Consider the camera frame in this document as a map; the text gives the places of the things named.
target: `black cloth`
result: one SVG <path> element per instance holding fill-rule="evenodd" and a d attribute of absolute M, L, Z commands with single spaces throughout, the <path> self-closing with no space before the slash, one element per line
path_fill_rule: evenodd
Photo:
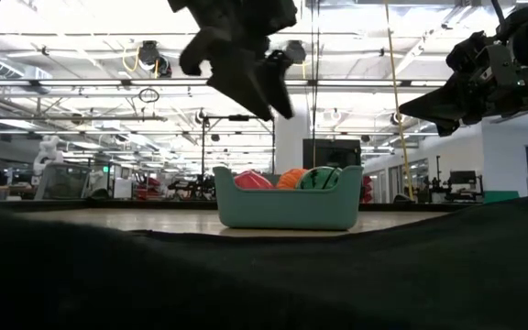
<path fill-rule="evenodd" d="M 0 213 L 0 326 L 528 329 L 528 198 L 337 237 L 126 233 Z"/>

